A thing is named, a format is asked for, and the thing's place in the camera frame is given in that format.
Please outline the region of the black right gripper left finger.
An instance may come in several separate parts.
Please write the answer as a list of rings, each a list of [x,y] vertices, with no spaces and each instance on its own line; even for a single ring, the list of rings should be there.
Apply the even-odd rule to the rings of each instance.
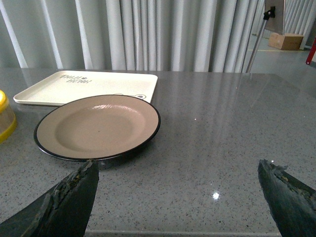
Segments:
[[[85,162],[0,225],[2,237],[82,237],[99,181],[98,164]]]

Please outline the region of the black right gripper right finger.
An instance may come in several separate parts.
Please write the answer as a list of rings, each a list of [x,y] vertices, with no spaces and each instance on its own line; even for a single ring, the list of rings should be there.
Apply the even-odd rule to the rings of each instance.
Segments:
[[[316,191],[286,171],[261,159],[258,179],[270,213],[283,237],[316,235]]]

